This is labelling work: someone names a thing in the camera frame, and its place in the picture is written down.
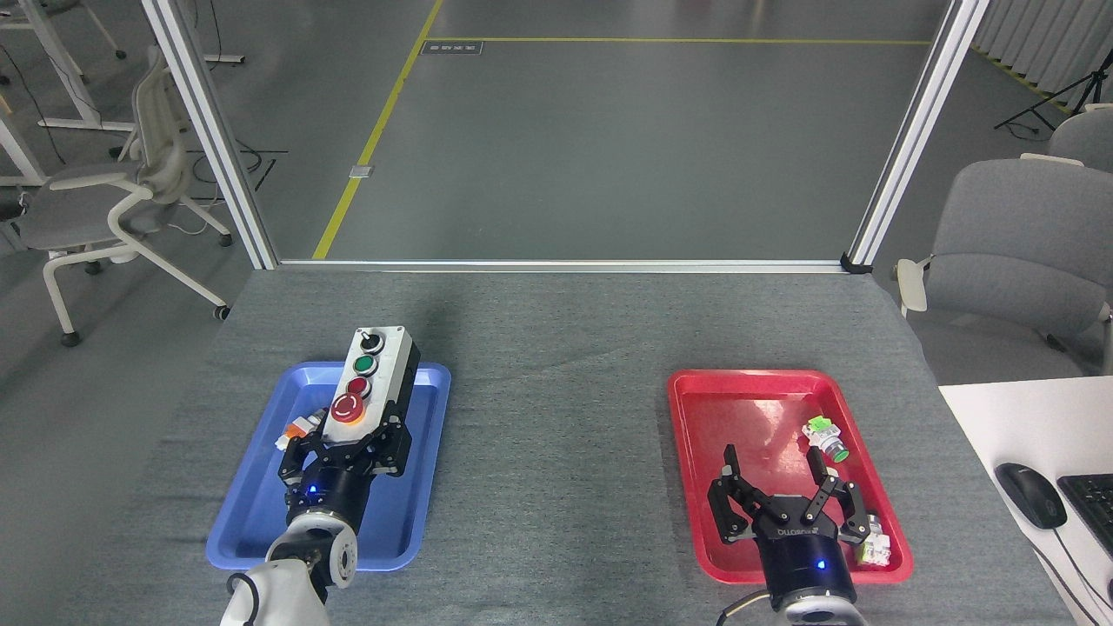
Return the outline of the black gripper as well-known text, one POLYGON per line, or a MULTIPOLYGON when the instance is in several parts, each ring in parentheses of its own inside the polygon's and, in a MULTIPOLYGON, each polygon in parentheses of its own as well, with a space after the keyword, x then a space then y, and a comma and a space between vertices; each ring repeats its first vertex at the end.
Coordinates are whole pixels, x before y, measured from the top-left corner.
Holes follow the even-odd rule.
POLYGON ((736 447, 726 446, 707 493, 720 542, 755 540, 772 606, 823 595, 857 601, 839 540, 860 544, 870 534, 860 490, 828 467, 823 452, 807 452, 806 459, 817 486, 811 499, 774 496, 770 506, 769 496, 741 476, 736 447), (831 496, 843 509, 839 529, 823 512, 831 496))
POLYGON ((370 450, 323 444, 319 433, 295 436, 283 452, 278 478, 286 486, 286 524, 302 513, 326 513, 358 532, 374 476, 404 475, 412 446, 405 423, 390 421, 370 433, 370 450))

